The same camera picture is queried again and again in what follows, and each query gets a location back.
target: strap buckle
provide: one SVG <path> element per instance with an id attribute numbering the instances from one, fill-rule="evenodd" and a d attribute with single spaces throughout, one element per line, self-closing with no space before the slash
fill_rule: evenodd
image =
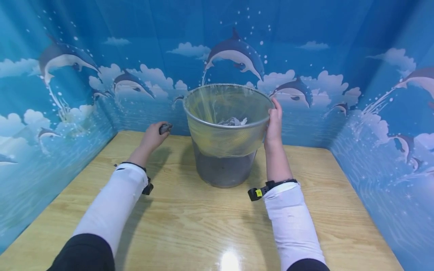
<path id="1" fill-rule="evenodd" d="M 148 177 L 148 185 L 145 187 L 145 189 L 143 189 L 143 191 L 141 192 L 143 195 L 149 195 L 152 190 L 154 189 L 154 185 L 151 183 L 151 178 Z"/>

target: wristband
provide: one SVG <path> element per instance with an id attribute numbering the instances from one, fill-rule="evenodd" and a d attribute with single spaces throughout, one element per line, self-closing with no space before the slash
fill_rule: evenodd
<path id="1" fill-rule="evenodd" d="M 252 188 L 247 193 L 249 194 L 251 201 L 257 201 L 261 199 L 268 191 L 270 191 L 273 187 L 279 186 L 284 183 L 298 183 L 296 179 L 288 179 L 286 181 L 281 182 L 275 182 L 275 181 L 268 181 L 265 182 L 265 186 L 263 188 L 257 189 Z"/>

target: wooden table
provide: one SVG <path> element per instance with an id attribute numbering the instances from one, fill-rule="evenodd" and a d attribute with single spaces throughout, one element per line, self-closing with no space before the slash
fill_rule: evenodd
<path id="1" fill-rule="evenodd" d="M 46 270 L 114 164 L 126 160 L 142 133 L 119 133 L 0 256 L 1 270 Z M 331 270 L 402 270 L 346 179 L 324 149 L 285 146 L 294 176 Z M 202 181 L 190 137 L 170 136 L 148 163 L 155 186 L 142 196 L 124 229 L 117 270 L 280 270 L 262 201 L 247 190 L 266 181 L 260 148 L 250 178 L 219 189 Z"/>

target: trash can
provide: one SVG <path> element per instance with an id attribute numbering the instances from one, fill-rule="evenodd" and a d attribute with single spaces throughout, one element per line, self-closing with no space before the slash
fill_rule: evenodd
<path id="1" fill-rule="evenodd" d="M 270 98 L 247 86 L 214 84 L 192 90 L 183 103 L 199 176 L 221 188 L 243 183 L 274 108 Z"/>

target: small object in hand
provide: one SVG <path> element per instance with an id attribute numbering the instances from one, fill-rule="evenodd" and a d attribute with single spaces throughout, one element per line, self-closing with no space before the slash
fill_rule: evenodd
<path id="1" fill-rule="evenodd" d="M 163 125 L 160 127 L 159 132 L 160 132 L 160 134 L 164 134 L 164 133 L 167 132 L 167 131 L 170 132 L 170 130 L 172 130 L 172 127 L 173 127 L 173 125 L 170 124 L 170 123 L 163 124 Z"/>

